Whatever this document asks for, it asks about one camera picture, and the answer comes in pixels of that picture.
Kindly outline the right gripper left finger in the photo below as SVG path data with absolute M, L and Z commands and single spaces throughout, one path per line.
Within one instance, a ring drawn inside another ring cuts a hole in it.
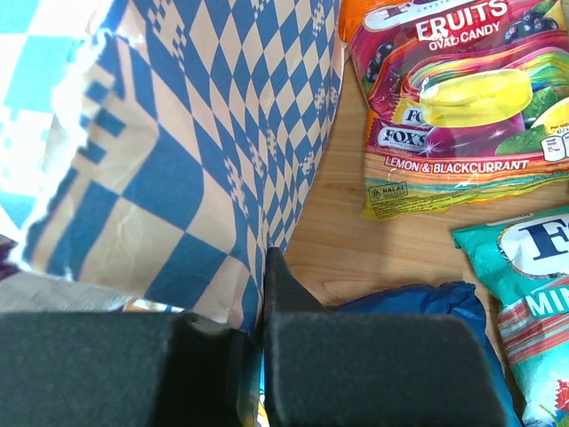
M 5 313 L 1 423 L 254 426 L 259 356 L 194 313 Z

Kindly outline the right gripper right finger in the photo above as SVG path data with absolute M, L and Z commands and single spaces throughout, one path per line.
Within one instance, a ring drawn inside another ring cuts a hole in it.
M 268 250 L 265 408 L 273 426 L 503 426 L 483 348 L 436 314 L 328 310 Z

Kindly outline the blue Slendy candy bag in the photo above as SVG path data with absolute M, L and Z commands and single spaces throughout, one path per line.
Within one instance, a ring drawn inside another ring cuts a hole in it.
M 493 386 L 504 409 L 507 425 L 521 427 L 506 383 L 502 364 L 488 338 L 485 308 L 476 296 L 476 286 L 454 281 L 440 286 L 415 284 L 368 294 L 331 310 L 348 313 L 451 315 L 464 321 L 484 348 Z

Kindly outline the teal snack packet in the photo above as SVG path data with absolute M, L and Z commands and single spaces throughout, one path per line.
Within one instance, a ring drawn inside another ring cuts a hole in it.
M 526 426 L 568 424 L 568 209 L 454 230 L 501 304 L 498 329 Z

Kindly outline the blue checkered paper bag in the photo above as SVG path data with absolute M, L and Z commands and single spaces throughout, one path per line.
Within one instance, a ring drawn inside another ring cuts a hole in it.
M 21 269 L 252 331 L 341 92 L 337 1 L 4 1 Z

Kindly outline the colourful candy packet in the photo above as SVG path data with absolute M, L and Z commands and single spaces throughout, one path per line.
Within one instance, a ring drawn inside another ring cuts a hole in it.
M 368 104 L 365 218 L 443 212 L 568 178 L 560 1 L 346 1 Z

